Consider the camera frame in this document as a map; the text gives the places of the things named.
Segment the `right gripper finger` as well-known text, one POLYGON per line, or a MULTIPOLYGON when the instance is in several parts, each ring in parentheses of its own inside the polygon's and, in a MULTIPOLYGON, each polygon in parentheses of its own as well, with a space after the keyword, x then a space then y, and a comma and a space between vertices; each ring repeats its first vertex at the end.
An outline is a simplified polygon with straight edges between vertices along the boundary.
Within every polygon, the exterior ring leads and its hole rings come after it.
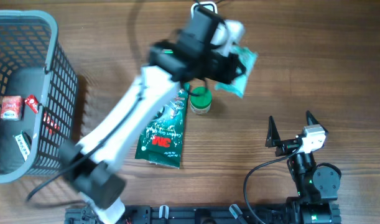
POLYGON ((279 132, 277 130, 273 116, 270 116, 265 146, 279 147, 280 145, 281 145, 281 140, 280 140, 279 132))
POLYGON ((306 121, 309 126, 318 124, 323 128, 325 135, 328 135, 328 130, 322 124, 320 124, 320 122, 314 117, 314 115, 309 110, 307 110, 305 114, 306 114, 306 121))

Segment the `teal wet wipes pack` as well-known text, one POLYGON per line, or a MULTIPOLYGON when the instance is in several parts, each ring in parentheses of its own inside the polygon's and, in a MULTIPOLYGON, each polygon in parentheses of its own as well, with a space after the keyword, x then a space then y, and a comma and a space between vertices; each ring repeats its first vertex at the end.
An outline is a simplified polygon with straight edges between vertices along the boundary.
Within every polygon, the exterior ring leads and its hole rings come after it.
POLYGON ((233 93, 239 98, 243 98, 248 84, 248 78, 253 70, 254 64, 258 58, 257 52, 252 52, 247 47, 234 45, 230 49, 230 53, 236 56, 237 60, 234 63, 235 78, 230 84, 218 82, 215 85, 215 90, 224 90, 233 93))

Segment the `green lid jar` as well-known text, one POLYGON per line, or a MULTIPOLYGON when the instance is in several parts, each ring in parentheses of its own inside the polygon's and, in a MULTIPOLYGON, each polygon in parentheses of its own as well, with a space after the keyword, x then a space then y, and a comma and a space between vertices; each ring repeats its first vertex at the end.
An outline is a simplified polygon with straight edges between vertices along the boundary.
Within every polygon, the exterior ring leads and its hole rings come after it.
POLYGON ((195 96, 190 97, 190 108, 195 114, 206 114, 211 108, 211 91, 203 86, 196 87, 193 91, 195 96))

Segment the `green 3M glove package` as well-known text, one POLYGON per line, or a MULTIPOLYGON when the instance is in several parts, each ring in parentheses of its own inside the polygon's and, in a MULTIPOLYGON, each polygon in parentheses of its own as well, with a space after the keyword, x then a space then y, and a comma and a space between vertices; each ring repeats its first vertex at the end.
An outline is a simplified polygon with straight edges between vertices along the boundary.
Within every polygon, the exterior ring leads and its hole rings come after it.
POLYGON ((190 85, 186 83, 143 130, 137 143, 135 159, 176 169, 180 167, 188 90, 190 85))

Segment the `red coffee stick sachet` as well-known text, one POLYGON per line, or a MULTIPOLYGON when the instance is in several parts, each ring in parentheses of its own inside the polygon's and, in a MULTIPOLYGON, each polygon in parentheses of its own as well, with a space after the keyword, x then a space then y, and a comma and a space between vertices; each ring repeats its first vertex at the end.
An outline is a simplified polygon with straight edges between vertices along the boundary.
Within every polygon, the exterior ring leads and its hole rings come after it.
MULTIPOLYGON (((40 113, 40 103, 34 95, 29 95, 24 102, 35 114, 40 113)), ((52 119, 48 112, 44 113, 43 122, 46 123, 46 132, 48 132, 51 136, 55 135, 56 131, 60 130, 60 126, 52 119)))

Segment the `green white gum pack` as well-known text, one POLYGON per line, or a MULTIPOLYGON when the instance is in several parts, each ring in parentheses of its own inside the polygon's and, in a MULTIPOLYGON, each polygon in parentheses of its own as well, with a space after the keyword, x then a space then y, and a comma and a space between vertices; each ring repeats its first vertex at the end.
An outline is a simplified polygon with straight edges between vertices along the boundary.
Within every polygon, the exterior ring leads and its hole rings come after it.
POLYGON ((23 159, 26 161, 29 154, 30 154, 30 149, 31 149, 31 140, 28 136, 27 133, 24 131, 21 131, 18 135, 13 136, 15 139, 19 150, 23 156, 23 159))

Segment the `red tissue packet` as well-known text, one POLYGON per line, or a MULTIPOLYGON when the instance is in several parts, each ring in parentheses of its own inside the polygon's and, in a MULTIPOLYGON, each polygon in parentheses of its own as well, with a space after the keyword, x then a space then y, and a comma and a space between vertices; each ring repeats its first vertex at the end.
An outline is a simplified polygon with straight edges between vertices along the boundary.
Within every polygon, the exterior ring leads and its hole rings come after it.
POLYGON ((2 99, 0 118, 6 121, 19 121, 22 117, 22 107, 21 96, 5 96, 2 99))

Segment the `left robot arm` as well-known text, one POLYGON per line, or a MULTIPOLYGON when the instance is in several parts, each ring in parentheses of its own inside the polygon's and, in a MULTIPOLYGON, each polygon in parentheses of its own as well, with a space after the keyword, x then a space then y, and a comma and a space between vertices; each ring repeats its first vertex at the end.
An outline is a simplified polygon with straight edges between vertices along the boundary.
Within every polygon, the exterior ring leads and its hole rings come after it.
POLYGON ((239 21, 199 7, 177 40, 154 43, 126 94, 90 134, 59 148, 62 175, 102 223, 117 223, 125 213, 118 176, 124 158, 157 112, 193 79, 229 84, 245 72, 231 50, 245 33, 239 21))

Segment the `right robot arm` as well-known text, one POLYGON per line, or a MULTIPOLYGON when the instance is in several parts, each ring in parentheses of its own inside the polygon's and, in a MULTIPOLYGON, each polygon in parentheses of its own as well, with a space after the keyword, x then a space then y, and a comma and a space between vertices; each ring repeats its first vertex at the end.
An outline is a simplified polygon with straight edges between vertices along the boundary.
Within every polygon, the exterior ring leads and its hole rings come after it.
POLYGON ((285 202, 284 223, 339 224, 341 215, 338 199, 341 170, 330 163, 316 163, 313 152, 322 149, 328 131, 310 111, 307 125, 293 139, 282 140, 274 118, 269 117, 266 147, 274 147, 276 156, 287 157, 287 167, 298 196, 285 202))

